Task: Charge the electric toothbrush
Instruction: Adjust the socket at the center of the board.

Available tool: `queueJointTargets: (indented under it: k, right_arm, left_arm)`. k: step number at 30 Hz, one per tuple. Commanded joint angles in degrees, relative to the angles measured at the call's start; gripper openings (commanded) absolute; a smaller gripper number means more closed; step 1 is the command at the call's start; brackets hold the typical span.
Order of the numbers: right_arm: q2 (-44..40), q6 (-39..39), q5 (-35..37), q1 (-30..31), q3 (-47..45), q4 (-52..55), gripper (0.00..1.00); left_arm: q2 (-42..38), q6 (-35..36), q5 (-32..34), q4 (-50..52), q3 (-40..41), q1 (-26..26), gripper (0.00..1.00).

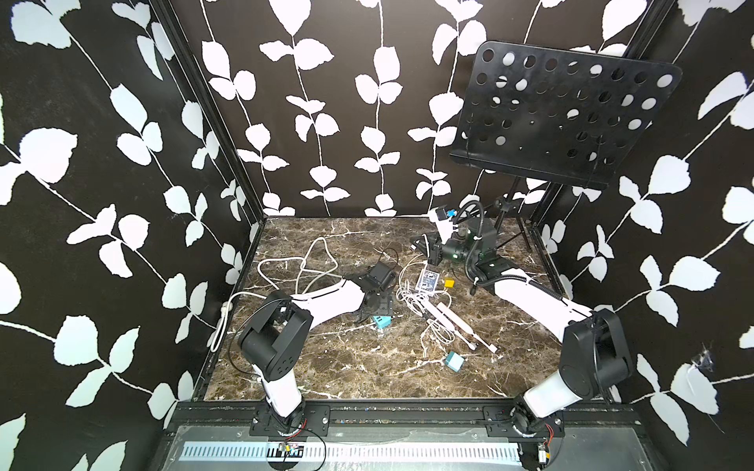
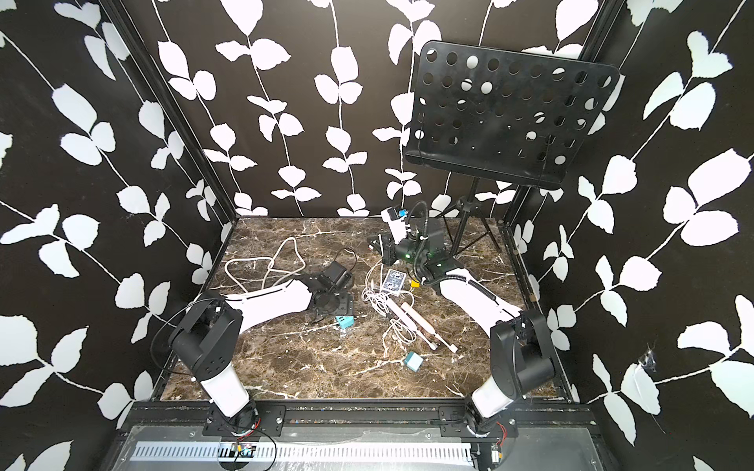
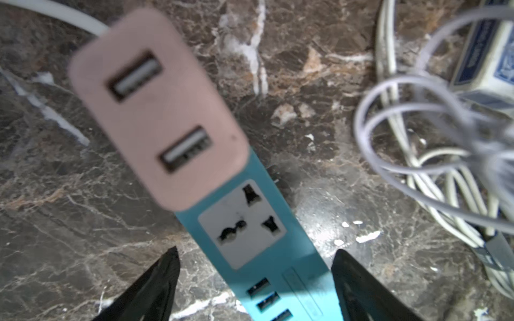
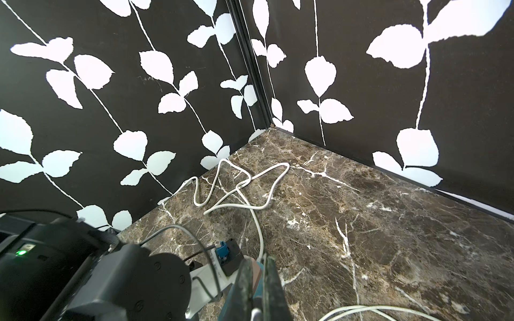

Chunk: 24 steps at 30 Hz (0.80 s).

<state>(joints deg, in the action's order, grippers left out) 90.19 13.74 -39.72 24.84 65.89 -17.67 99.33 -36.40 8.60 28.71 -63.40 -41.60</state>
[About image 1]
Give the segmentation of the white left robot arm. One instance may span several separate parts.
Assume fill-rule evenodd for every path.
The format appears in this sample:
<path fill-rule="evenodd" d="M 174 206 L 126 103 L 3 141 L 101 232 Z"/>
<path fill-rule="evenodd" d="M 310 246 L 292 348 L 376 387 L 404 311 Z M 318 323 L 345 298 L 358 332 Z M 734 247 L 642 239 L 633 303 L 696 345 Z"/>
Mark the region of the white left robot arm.
<path fill-rule="evenodd" d="M 341 315 L 370 316 L 382 299 L 390 296 L 394 278 L 347 278 L 296 296 L 275 290 L 251 315 L 237 344 L 243 358 L 261 376 L 265 400 L 277 419 L 291 426 L 302 421 L 304 399 L 294 368 L 310 331 Z"/>

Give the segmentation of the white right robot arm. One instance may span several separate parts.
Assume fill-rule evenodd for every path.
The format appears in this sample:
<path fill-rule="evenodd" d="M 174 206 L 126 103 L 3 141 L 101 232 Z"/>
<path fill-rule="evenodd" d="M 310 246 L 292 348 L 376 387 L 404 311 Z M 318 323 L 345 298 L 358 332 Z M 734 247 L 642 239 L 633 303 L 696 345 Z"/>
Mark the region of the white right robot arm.
<path fill-rule="evenodd" d="M 416 237 L 413 250 L 429 264 L 444 260 L 465 263 L 473 288 L 483 288 L 533 318 L 561 343 L 557 370 L 543 382 L 520 394 L 510 412 L 512 429 L 530 438 L 546 427 L 556 413 L 581 400 L 604 396 L 635 371 L 619 316 L 606 309 L 592 310 L 534 281 L 510 259 L 469 241 L 448 239 L 438 233 Z"/>

